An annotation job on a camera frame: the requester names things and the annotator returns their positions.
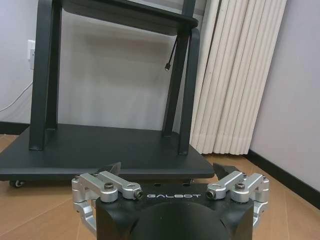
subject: black display stand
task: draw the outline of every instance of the black display stand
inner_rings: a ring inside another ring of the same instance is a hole
[[[212,166],[189,145],[200,36],[192,18],[127,0],[39,0],[30,127],[0,155],[0,180],[71,179],[121,162],[128,179],[210,178]],[[67,12],[177,35],[162,131],[58,124],[62,8]],[[172,132],[187,55],[179,134]]]

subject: gray wall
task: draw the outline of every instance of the gray wall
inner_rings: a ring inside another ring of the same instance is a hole
[[[134,0],[181,12],[183,0]],[[0,9],[0,109],[33,80],[27,42],[36,36],[38,0],[3,1]],[[206,1],[198,0],[202,20]],[[62,12],[60,123],[161,129],[175,38]],[[30,122],[30,88],[0,121]]]
[[[250,149],[320,191],[320,1],[288,0]]]

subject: silver metal bracket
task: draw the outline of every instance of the silver metal bracket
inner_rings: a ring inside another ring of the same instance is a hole
[[[206,195],[210,199],[224,199],[227,191],[229,191],[236,183],[242,182],[244,175],[240,171],[233,171],[229,175],[220,179],[216,183],[209,183],[207,185]]]
[[[254,173],[246,176],[244,173],[234,171],[216,183],[209,183],[206,195],[213,200],[223,199],[227,191],[231,191],[231,199],[237,203],[247,203],[253,200],[253,227],[259,222],[261,214],[268,207],[269,180],[262,174]]]
[[[141,186],[136,182],[129,182],[108,171],[91,175],[83,173],[71,181],[73,208],[80,213],[83,224],[96,236],[97,225],[94,217],[96,199],[104,203],[113,203],[118,199],[118,192],[125,199],[140,199],[143,195]]]

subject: wall outlet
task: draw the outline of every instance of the wall outlet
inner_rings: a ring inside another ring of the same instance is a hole
[[[36,49],[36,41],[28,40],[28,52],[27,52],[27,59],[30,64],[30,69],[34,69],[35,66],[35,49]]]

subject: cable connector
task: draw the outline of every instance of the cable connector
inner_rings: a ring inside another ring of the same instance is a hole
[[[169,72],[170,67],[171,67],[170,62],[167,62],[166,65],[165,65],[165,67],[164,67],[164,70],[166,70],[167,72]]]

